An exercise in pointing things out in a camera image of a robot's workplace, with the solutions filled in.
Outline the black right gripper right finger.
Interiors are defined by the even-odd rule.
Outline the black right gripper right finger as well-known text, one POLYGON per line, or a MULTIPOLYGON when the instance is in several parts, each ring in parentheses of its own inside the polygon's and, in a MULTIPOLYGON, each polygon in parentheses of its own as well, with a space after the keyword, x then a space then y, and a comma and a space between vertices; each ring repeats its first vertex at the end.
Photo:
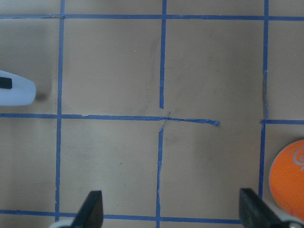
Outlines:
POLYGON ((286 227, 286 224, 251 188, 239 190, 239 219, 245 228, 286 227))

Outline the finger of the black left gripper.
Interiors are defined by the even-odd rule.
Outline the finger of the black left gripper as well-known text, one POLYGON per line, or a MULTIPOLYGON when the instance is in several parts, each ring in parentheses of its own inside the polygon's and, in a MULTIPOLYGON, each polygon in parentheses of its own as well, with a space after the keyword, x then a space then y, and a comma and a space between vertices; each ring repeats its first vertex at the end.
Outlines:
POLYGON ((7 77, 0 77, 0 89, 11 89, 12 79, 7 77))

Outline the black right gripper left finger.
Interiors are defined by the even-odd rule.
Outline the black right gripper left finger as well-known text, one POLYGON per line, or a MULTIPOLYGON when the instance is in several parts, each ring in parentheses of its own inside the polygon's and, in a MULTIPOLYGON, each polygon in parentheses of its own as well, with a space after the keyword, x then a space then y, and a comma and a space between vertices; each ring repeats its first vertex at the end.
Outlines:
POLYGON ((102 192, 89 192, 71 228, 101 228, 104 220, 102 192))

